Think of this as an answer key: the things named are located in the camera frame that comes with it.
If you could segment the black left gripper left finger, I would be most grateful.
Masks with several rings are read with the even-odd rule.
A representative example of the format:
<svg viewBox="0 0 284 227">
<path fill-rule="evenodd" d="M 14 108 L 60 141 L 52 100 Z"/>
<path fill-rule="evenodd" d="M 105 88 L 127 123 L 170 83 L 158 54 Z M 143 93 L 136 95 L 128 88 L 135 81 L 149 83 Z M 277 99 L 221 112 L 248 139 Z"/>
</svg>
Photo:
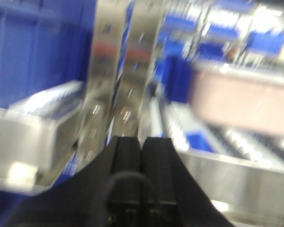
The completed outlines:
<svg viewBox="0 0 284 227">
<path fill-rule="evenodd" d="M 109 213 L 126 218 L 139 207 L 142 183 L 141 147 L 135 137 L 113 137 L 86 167 L 70 179 L 24 199 L 8 217 L 6 227 L 87 227 Z"/>
</svg>

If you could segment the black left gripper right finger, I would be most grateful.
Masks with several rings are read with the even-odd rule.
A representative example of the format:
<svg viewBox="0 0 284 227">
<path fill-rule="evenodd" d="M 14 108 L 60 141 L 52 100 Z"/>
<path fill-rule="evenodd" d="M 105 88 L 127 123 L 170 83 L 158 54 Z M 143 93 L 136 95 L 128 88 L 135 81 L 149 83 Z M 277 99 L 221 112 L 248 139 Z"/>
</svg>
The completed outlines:
<svg viewBox="0 0 284 227">
<path fill-rule="evenodd" d="M 231 227 L 181 161 L 171 139 L 148 137 L 142 169 L 173 227 Z"/>
</svg>

